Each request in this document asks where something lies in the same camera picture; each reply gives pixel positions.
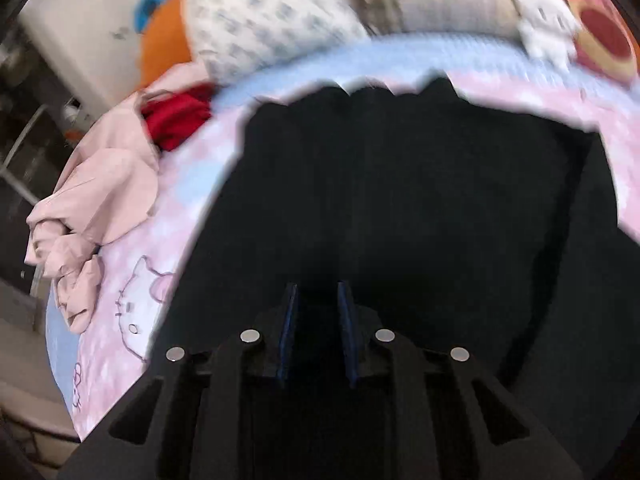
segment red cloth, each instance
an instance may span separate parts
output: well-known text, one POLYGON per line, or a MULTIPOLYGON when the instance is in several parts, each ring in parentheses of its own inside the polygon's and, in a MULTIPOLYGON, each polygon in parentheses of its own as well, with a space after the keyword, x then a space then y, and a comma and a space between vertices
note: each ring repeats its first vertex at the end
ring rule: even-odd
POLYGON ((212 83, 202 83, 145 104, 140 113, 153 142, 166 152, 180 146, 210 119, 214 90, 212 83))

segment round metal pin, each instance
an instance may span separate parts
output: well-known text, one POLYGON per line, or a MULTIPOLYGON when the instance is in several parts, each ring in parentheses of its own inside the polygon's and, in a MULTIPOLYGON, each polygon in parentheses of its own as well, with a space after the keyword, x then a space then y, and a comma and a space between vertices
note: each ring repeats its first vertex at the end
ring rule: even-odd
POLYGON ((462 346, 456 346, 455 348, 452 348, 449 354, 454 361, 460 361, 461 363, 469 359, 469 350, 467 350, 466 348, 462 348, 462 346))
POLYGON ((250 328, 249 330, 245 330, 240 334, 240 339, 244 343, 255 343, 256 341, 258 341, 258 339, 260 339, 260 332, 254 330, 253 328, 250 328))
POLYGON ((182 359, 183 357, 184 357, 184 348, 181 348, 179 346, 171 347, 166 351, 166 358, 169 359, 169 361, 176 362, 182 359))
POLYGON ((376 339, 381 343, 391 343, 396 338, 396 334, 388 328, 381 328, 376 332, 376 339))

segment white plush toy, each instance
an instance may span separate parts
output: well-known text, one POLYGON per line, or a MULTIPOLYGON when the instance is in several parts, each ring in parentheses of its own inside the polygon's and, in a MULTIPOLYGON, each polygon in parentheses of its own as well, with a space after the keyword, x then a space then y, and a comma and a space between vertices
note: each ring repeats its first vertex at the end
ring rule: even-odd
POLYGON ((520 12, 518 30, 533 59, 549 59, 567 72, 575 59, 574 36, 581 26, 564 0, 514 0, 520 12))

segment black garment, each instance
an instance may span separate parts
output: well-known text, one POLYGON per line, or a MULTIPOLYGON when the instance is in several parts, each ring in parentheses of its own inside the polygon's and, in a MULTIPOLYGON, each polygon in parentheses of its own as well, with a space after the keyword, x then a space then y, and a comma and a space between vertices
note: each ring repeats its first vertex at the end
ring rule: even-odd
POLYGON ((640 249, 600 137, 420 94, 324 88, 264 104, 184 269, 155 352, 251 326, 288 281, 425 348, 464 346, 591 477, 640 408, 640 249))

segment blue round object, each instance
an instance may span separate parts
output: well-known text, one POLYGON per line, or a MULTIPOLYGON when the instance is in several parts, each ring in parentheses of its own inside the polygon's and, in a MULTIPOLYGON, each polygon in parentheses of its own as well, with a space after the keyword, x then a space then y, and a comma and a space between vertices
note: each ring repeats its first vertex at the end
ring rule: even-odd
POLYGON ((133 11, 133 26, 138 34, 142 34, 154 11, 165 0, 140 0, 133 11))

